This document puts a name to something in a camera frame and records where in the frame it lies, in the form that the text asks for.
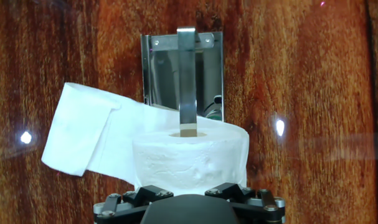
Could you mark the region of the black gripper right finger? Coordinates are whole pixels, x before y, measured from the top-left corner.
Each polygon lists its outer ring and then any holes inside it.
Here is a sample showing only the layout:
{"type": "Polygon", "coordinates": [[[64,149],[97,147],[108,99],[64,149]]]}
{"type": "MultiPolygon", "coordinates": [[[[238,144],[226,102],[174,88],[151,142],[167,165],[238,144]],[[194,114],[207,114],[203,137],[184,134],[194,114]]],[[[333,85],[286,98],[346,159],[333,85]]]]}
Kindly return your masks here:
{"type": "Polygon", "coordinates": [[[226,182],[206,190],[204,195],[227,201],[240,223],[285,223],[285,200],[268,189],[254,190],[226,182]]]}

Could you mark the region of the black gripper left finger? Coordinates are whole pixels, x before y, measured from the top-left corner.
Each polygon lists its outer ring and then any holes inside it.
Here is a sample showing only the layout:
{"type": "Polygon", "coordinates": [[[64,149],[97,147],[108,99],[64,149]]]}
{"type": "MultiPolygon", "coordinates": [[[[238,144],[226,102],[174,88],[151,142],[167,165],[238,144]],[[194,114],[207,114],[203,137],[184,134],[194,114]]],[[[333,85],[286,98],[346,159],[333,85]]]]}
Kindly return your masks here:
{"type": "Polygon", "coordinates": [[[173,197],[171,191],[154,185],[110,194],[104,202],[93,206],[94,223],[138,223],[150,203],[170,197],[173,197]]]}

